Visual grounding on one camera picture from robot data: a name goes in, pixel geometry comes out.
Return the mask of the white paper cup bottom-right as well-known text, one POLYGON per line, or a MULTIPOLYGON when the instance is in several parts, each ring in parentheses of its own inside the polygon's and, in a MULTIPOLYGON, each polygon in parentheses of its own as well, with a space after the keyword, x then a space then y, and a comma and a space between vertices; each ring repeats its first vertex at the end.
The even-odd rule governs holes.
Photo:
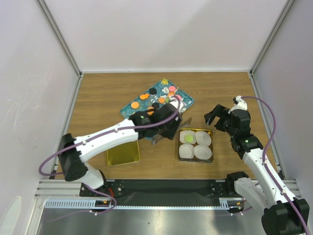
POLYGON ((205 145, 197 145, 194 147, 194 155, 200 160, 208 160, 212 157, 212 150, 205 145))

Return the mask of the orange round cookie left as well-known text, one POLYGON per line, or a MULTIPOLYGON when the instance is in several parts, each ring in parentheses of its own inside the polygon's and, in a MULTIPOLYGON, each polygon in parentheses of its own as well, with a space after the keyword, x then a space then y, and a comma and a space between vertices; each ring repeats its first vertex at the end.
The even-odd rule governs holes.
POLYGON ((139 108, 139 103, 136 102, 136 101, 134 101, 134 102, 131 103, 131 107, 132 107, 133 109, 138 109, 138 108, 139 108))

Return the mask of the small orange fish cookie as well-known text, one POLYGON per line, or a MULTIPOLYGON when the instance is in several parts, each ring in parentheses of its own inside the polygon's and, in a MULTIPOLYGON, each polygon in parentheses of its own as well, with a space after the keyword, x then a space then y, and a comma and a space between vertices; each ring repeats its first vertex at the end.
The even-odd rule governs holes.
POLYGON ((149 96, 150 96, 149 94, 142 94, 142 95, 140 95, 139 98, 140 98, 141 100, 146 100, 146 99, 149 98, 149 96))

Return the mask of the green round cookie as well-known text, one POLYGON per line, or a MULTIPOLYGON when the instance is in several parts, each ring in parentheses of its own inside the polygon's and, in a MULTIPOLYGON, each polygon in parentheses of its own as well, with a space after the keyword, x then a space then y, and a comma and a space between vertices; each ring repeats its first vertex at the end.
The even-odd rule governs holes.
POLYGON ((187 143, 192 143, 193 142, 193 136, 192 135, 185 135, 184 136, 184 141, 187 143))

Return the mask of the white paper cup top-left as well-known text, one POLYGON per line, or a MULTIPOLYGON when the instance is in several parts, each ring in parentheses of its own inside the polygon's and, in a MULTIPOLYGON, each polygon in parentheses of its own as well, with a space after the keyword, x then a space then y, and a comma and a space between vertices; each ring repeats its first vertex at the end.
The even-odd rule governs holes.
POLYGON ((192 131, 192 130, 183 130, 183 131, 181 131, 180 134, 179 134, 179 141, 182 144, 195 144, 196 143, 195 132, 192 131), (193 136, 193 142, 192 143, 187 143, 187 142, 184 141, 184 136, 188 135, 188 134, 193 136))

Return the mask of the metal tongs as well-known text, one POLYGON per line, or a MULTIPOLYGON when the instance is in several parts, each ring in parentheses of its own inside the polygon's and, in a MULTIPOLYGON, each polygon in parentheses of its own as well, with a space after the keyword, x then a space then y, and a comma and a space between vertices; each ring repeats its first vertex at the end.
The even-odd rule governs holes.
MULTIPOLYGON (((178 128, 176 129, 176 132, 174 133, 173 137, 182 129, 187 127, 190 123, 191 123, 192 118, 190 117, 188 120, 186 120, 185 122, 182 122, 178 128)), ((156 143, 160 142, 161 140, 165 139, 165 137, 163 137, 162 135, 156 135, 152 138, 151 140, 151 145, 155 145, 156 143)))

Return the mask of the pink cookie upper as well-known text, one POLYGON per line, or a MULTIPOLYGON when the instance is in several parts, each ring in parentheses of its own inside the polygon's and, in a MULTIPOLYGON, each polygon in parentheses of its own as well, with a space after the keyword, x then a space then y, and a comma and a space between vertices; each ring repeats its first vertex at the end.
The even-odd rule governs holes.
POLYGON ((175 92, 176 87, 175 86, 170 86, 168 89, 169 89, 170 92, 175 92))

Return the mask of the gold tin lid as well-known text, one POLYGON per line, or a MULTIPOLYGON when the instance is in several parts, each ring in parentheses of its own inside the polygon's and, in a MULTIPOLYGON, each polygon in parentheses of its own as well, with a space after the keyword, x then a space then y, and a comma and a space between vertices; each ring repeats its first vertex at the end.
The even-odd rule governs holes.
POLYGON ((138 141, 128 142, 107 150, 107 166, 126 165, 139 161, 138 141))

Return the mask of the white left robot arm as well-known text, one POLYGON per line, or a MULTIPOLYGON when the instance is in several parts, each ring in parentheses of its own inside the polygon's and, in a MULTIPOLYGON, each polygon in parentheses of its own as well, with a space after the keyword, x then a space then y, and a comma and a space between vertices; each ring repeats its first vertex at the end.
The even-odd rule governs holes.
POLYGON ((95 155, 116 146, 153 138, 157 135, 172 140, 181 124, 180 101, 171 101, 152 111, 139 111, 120 123, 81 137, 62 136, 57 154, 64 179, 81 182, 97 196, 108 190, 103 174, 88 164, 95 155))

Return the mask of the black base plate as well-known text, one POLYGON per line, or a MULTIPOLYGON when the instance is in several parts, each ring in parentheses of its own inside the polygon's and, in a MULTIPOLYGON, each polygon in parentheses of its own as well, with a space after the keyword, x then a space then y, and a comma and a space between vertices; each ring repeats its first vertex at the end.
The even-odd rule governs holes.
POLYGON ((225 180, 115 179, 100 192, 113 193, 119 206, 209 207, 226 200, 229 207, 247 205, 240 195, 227 190, 225 180))

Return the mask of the black sandwich cookie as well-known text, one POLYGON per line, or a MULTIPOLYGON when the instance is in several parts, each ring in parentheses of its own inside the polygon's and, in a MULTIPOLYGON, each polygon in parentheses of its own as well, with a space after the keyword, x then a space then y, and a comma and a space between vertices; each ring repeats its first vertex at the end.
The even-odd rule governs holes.
POLYGON ((156 90, 155 88, 150 88, 150 89, 149 89, 149 93, 150 93, 151 95, 155 95, 155 94, 157 93, 157 90, 156 90))
POLYGON ((160 104, 155 102, 152 104, 152 107, 155 108, 155 109, 158 109, 160 107, 160 104))

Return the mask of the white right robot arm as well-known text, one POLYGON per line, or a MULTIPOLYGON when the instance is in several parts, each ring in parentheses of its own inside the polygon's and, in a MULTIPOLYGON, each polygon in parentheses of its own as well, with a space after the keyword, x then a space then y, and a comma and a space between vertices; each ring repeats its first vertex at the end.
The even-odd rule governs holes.
POLYGON ((210 125, 228 133, 233 150, 252 170, 258 186, 244 172, 228 174, 225 191, 229 196, 241 195, 260 214, 263 229, 268 235, 299 235, 308 231, 310 206, 297 199, 274 170, 259 139, 251 133, 250 113, 246 109, 228 109, 218 104, 204 115, 210 125))

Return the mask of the white paper cup bottom-left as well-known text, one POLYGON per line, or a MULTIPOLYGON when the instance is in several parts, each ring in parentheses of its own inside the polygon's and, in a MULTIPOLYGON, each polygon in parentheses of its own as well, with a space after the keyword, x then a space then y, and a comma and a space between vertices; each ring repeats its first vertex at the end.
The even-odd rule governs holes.
POLYGON ((192 159, 194 157, 194 147, 191 144, 182 144, 179 147, 179 157, 182 159, 192 159))

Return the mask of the gold cookie tin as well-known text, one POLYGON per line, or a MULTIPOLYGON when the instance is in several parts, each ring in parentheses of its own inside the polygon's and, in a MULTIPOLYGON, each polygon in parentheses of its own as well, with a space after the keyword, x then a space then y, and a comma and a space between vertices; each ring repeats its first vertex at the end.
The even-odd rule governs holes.
POLYGON ((209 146, 209 148, 212 150, 212 157, 208 160, 200 160, 198 159, 195 155, 192 159, 182 159, 179 157, 179 147, 182 145, 182 143, 179 141, 179 136, 178 136, 178 150, 177 150, 177 153, 178 153, 178 160, 181 161, 181 162, 188 162, 188 163, 201 163, 201 164, 211 164, 214 160, 214 150, 213 150, 213 131, 210 130, 210 129, 197 129, 197 128, 182 128, 180 131, 179 131, 179 134, 181 131, 183 130, 192 130, 194 132, 197 132, 197 131, 205 131, 207 132, 211 139, 212 139, 212 143, 211 145, 209 146))

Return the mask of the orange flower cookie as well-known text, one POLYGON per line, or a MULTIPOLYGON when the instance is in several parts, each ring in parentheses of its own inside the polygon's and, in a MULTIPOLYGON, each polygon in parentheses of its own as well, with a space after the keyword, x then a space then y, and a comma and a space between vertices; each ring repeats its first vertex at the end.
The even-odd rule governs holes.
POLYGON ((160 97, 160 98, 158 99, 158 102, 161 103, 161 104, 163 104, 163 103, 165 102, 165 99, 164 99, 163 97, 160 97))

